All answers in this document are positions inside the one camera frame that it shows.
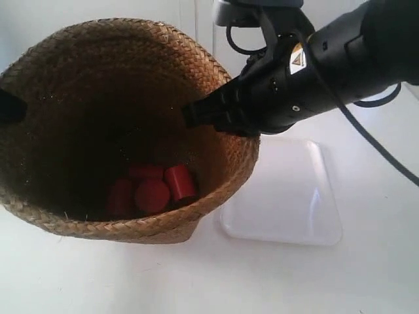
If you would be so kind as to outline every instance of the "transparent lid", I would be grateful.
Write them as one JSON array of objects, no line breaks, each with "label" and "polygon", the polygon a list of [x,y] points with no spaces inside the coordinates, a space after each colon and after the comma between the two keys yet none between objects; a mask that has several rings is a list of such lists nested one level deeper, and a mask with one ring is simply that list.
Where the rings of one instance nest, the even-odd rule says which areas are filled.
[{"label": "transparent lid", "polygon": [[342,226],[319,146],[262,137],[259,161],[220,210],[231,237],[305,245],[334,245]]}]

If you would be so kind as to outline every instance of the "warning label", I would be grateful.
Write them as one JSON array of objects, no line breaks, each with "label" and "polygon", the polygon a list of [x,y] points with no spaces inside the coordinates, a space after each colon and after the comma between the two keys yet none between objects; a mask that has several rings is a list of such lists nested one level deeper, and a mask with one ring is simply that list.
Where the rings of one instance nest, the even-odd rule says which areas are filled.
[{"label": "warning label", "polygon": [[307,67],[306,54],[304,53],[301,44],[294,47],[293,53],[289,59],[289,72],[291,75]]}]

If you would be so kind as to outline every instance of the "red block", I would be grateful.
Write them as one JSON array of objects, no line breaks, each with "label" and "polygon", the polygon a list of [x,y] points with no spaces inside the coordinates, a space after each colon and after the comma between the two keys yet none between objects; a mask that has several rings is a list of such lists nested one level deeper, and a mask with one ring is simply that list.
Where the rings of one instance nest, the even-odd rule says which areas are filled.
[{"label": "red block", "polygon": [[155,215],[164,211],[170,201],[170,191],[161,180],[145,179],[138,185],[134,198],[138,209]]},{"label": "red block", "polygon": [[106,211],[113,218],[130,218],[134,209],[134,186],[131,180],[117,179],[111,187]]},{"label": "red block", "polygon": [[164,172],[164,180],[169,186],[174,201],[191,198],[196,188],[191,174],[185,165],[171,167]]},{"label": "red block", "polygon": [[128,176],[132,179],[163,179],[164,168],[154,165],[131,165]]}]

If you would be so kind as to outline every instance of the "white background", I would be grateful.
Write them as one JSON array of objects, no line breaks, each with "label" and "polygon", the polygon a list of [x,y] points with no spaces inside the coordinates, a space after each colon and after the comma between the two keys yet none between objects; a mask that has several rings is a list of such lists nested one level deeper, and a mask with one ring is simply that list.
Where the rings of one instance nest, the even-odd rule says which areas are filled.
[{"label": "white background", "polygon": [[[305,2],[318,28],[361,1]],[[210,0],[1,0],[0,69],[62,26],[129,16],[180,27],[236,75],[245,58],[212,26],[210,7]],[[261,44],[256,31],[234,35],[247,48]],[[406,88],[383,108],[350,109],[419,173],[419,101]],[[89,241],[47,234],[0,210],[0,313],[417,313],[418,189],[337,111],[279,136],[321,145],[342,220],[338,245],[231,239],[217,213],[179,245]]]}]

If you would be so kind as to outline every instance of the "woven basket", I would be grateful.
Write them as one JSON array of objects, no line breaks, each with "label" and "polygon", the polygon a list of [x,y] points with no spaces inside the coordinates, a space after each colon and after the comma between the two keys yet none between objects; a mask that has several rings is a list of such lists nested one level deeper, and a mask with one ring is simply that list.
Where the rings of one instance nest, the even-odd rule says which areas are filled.
[{"label": "woven basket", "polygon": [[[186,130],[180,107],[230,79],[177,29],[110,19],[67,27],[0,77],[28,103],[0,132],[0,201],[48,232],[137,243],[187,240],[253,171],[259,139]],[[131,162],[196,174],[200,199],[161,215],[109,221],[107,187]]]}]

